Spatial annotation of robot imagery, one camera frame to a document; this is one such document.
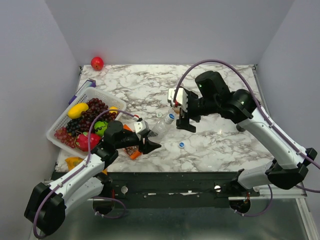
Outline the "clear bottle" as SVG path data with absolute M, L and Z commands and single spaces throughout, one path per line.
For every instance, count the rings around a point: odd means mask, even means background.
M 158 139 L 162 139 L 170 130 L 171 128 L 171 124 L 168 124 L 165 120 L 165 118 L 159 120 L 151 129 L 154 132 L 158 133 L 158 136 L 156 137 L 152 137 L 152 138 L 158 138 Z

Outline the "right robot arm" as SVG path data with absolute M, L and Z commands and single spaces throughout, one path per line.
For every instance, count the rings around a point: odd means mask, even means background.
M 201 97 L 184 87 L 168 91 L 168 102 L 179 108 L 177 129 L 194 133 L 196 127 L 190 120 L 199 122 L 202 116 L 219 114 L 250 132 L 273 156 L 272 161 L 262 166 L 239 170 L 230 183 L 234 195 L 241 196 L 248 189 L 268 184 L 289 190 L 305 179 L 310 160 L 317 156 L 316 150 L 295 143 L 249 91 L 230 91 L 217 71 L 200 74 L 195 83 Z

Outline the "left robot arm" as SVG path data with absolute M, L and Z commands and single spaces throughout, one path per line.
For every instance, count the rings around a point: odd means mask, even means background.
M 149 140 L 146 121 L 139 119 L 134 127 L 135 131 L 129 131 L 120 121 L 112 121 L 102 140 L 88 149 L 88 156 L 81 163 L 50 184 L 40 182 L 33 188 L 24 217 L 32 222 L 37 239 L 52 235 L 71 209 L 82 202 L 110 194 L 111 185 L 98 175 L 117 159 L 119 149 L 137 146 L 142 154 L 148 154 L 161 147 Z

